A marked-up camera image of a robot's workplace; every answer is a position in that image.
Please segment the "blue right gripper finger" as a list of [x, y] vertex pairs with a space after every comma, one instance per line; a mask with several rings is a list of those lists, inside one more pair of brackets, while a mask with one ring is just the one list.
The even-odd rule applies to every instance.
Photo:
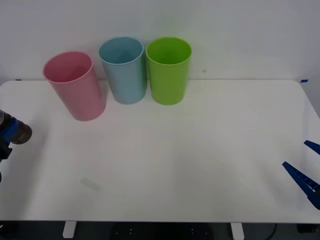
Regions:
[[312, 142], [312, 141], [309, 141], [309, 140], [306, 140], [304, 142], [304, 144], [309, 147], [310, 149], [312, 149], [314, 152], [316, 152], [318, 155], [320, 155], [320, 145], [315, 143], [315, 142]]
[[288, 162], [283, 162], [283, 167], [297, 183], [301, 190], [307, 196], [307, 199], [312, 203], [316, 209], [320, 209], [320, 185], [311, 178], [297, 170]]

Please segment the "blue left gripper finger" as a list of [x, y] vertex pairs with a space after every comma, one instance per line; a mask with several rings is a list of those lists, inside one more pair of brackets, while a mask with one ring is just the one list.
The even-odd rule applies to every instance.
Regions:
[[9, 143], [5, 140], [0, 141], [0, 160], [6, 160], [10, 156], [12, 149], [9, 147]]
[[5, 121], [5, 137], [20, 137], [22, 132], [19, 121], [12, 116], [7, 116]]

